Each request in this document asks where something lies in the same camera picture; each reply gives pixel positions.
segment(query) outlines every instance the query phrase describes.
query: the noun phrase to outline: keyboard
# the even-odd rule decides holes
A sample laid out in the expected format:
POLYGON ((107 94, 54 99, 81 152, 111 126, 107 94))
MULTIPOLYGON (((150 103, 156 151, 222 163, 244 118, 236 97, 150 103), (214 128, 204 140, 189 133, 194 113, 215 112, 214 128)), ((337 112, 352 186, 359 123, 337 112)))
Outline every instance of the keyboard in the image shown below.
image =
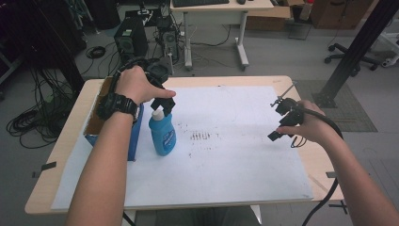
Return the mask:
POLYGON ((229 4, 229 0, 172 0, 173 7, 195 7, 195 6, 207 6, 217 4, 229 4))

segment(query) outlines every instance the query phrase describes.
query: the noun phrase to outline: blue box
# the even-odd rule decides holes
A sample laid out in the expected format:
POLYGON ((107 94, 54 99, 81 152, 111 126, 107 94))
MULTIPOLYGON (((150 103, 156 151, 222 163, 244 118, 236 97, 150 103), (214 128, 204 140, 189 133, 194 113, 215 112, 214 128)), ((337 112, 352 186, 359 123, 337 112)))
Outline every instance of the blue box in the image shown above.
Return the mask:
MULTIPOLYGON (((100 134, 100 131, 103 128, 104 124, 104 121, 100 120, 100 118, 96 114, 97 107, 102 97, 104 97, 105 94, 108 92, 111 80, 112 78, 110 77, 105 78, 100 93, 97 96, 95 106, 93 107, 90 113, 88 124, 85 128, 84 136, 92 146, 94 146, 94 144, 96 143, 97 137, 100 134)), ((144 105, 141 104, 138 110, 139 112, 138 112, 137 122, 132 126, 132 134, 130 135, 129 152, 127 154, 128 161, 136 160, 136 147, 138 142, 138 136, 140 134, 141 121, 144 113, 144 105)))

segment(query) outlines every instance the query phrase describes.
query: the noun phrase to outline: desk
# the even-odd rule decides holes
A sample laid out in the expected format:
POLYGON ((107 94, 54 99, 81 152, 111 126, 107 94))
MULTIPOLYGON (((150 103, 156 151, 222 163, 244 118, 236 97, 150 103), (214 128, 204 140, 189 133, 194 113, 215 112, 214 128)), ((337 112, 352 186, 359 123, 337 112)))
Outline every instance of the desk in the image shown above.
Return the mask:
MULTIPOLYGON (((50 154, 48 163, 56 161, 56 168, 42 172, 32 194, 25 206, 28 214, 59 213, 51 209, 61 175, 77 137, 82 129, 95 96, 103 83, 102 79, 88 80, 69 116, 61 135, 50 154)), ((292 85, 288 76, 235 76, 235 77, 194 77, 169 78, 165 87, 206 87, 206 86, 272 86, 276 93, 282 94, 292 85)), ((295 89, 291 89, 287 97, 299 99, 295 89)), ((327 171, 333 171, 325 151, 317 144, 307 142, 299 149, 299 155, 308 174, 313 192, 313 201, 322 200, 332 185, 333 179, 326 177, 327 171)), ((338 188, 332 200, 341 200, 343 194, 338 188)))
POLYGON ((187 70, 192 70, 193 62, 191 58, 190 38, 188 37, 188 25, 191 22, 195 24, 239 24, 240 36, 235 38, 238 53, 240 55, 243 70, 249 66, 247 54, 244 49, 243 39, 246 30, 247 12, 249 10, 265 10, 272 8, 273 5, 268 0, 246 1, 240 5, 236 0, 231 0, 229 4, 197 6, 186 8, 173 7, 170 2, 170 9, 176 12, 182 12, 184 16, 185 45, 184 45, 184 65, 187 70))

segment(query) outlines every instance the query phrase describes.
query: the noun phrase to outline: hand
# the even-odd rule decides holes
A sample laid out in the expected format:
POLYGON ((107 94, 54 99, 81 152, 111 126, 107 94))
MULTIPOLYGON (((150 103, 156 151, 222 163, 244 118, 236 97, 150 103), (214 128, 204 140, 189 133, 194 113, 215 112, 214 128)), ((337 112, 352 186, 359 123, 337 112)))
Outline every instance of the hand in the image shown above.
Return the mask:
POLYGON ((171 98, 176 95, 175 91, 153 86, 139 66, 121 73, 115 92, 132 99, 137 105, 148 102, 152 98, 171 98))
MULTIPOLYGON (((326 115, 316 104, 310 101, 299 101, 300 105, 309 110, 316 111, 322 115, 326 115)), ((287 135, 300 135, 310 141, 322 144, 329 138, 339 137, 337 133, 325 122, 316 117, 304 114, 304 121, 300 126, 281 126, 276 129, 277 132, 287 135)))

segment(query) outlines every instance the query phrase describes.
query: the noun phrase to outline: cable bundle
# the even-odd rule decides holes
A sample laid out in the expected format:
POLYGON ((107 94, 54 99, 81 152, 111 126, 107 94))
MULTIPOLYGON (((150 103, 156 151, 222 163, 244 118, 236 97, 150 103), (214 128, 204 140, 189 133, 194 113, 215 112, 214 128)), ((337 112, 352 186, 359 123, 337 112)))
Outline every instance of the cable bundle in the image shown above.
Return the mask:
POLYGON ((47 70, 31 70, 35 80, 35 102, 36 104, 22 114, 12 119, 7 124, 7 131, 14 137, 20 138, 20 143, 27 149, 37 149, 56 142, 63 125, 71 113, 74 104, 72 92, 63 90, 71 89, 65 82, 56 79, 56 73, 51 74, 47 70), (51 89, 50 95, 45 95, 43 88, 51 89), (37 131, 44 144, 32 146, 26 144, 23 137, 29 132, 37 131))

